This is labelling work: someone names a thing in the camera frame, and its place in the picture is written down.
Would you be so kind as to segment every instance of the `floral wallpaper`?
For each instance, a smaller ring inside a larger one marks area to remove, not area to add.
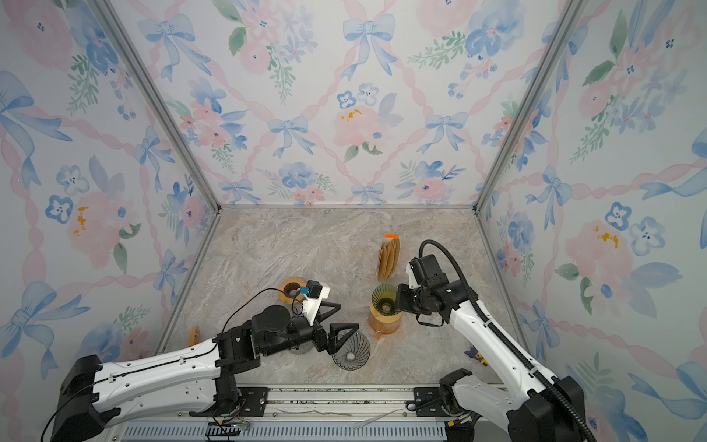
[[[475,202],[564,4],[113,2],[214,193],[246,205]]]
[[[0,439],[33,441],[77,358],[152,353],[213,212],[85,3],[0,23]]]
[[[707,440],[706,14],[589,0],[482,208],[522,331],[598,441]]]

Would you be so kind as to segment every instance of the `gray marble surface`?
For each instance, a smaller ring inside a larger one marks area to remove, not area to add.
[[[407,282],[404,264],[416,256],[422,240],[437,240],[455,256],[491,314],[515,336],[470,209],[224,209],[167,350],[185,347],[193,326],[199,327],[202,339],[213,337],[259,290],[300,277],[331,286],[329,300],[342,308],[324,326],[328,330],[329,322],[358,322],[371,345],[368,363],[345,371],[310,345],[262,357],[260,368],[237,376],[239,383],[437,383],[458,368],[498,382],[489,367],[464,354],[469,342],[449,325],[423,327],[404,314],[394,334],[373,337],[367,318],[379,284],[376,264],[385,233],[401,238],[399,265],[388,282]],[[432,246],[425,251],[435,253],[450,280],[457,278],[441,252]],[[274,303],[281,304],[276,291],[263,293],[229,327]]]

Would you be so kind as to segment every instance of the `wall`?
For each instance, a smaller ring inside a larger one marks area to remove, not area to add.
[[[33,441],[74,361],[151,354],[211,211],[88,7],[0,13],[0,439]]]
[[[707,440],[706,14],[589,0],[484,207],[522,330],[599,441]]]
[[[112,3],[224,204],[470,204],[565,1]]]

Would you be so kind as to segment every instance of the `slotted metal panel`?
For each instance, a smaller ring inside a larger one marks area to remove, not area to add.
[[[426,422],[373,422],[354,429],[356,422],[252,422],[250,429],[232,441],[446,441],[444,423]],[[122,441],[194,441],[207,439],[224,441],[221,429],[207,426],[206,422],[135,421],[128,425]]]

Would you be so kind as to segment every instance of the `metal corner post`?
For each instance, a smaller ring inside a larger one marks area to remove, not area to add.
[[[138,55],[135,46],[118,18],[110,0],[91,0],[89,4],[100,21],[100,24],[103,26],[103,29],[110,36],[111,41],[114,42],[118,52],[127,63],[130,73],[139,85],[148,104],[154,109],[157,120],[160,122],[170,142],[175,147],[177,155],[187,168],[187,172],[192,176],[194,183],[199,188],[204,199],[208,202],[211,210],[218,212],[220,206],[216,195],[211,190],[209,182],[206,181],[189,147],[184,143],[177,123],[171,117],[170,111],[165,101],[162,99],[162,95],[159,93],[152,78],[148,75],[147,68]]]
[[[506,140],[503,142],[503,147],[498,152],[496,160],[493,162],[493,165],[491,165],[491,171],[488,176],[486,176],[484,186],[481,189],[481,194],[479,195],[479,199],[476,204],[477,214],[483,213],[483,210],[485,210],[486,205],[489,203],[491,193],[503,173],[503,167],[508,162],[511,153],[513,152],[513,148],[519,142],[522,128],[527,124],[535,105],[544,92],[545,85],[557,65],[558,60],[560,59],[562,52],[570,39],[570,36],[572,36],[575,24],[579,19],[580,13],[585,8],[586,3],[586,0],[568,1],[567,7],[558,21],[552,41],[548,45],[547,51],[540,59],[537,74],[533,78],[530,86],[523,96],[523,99],[520,102],[518,118],[513,121],[513,124],[508,130],[508,135],[506,136]]]

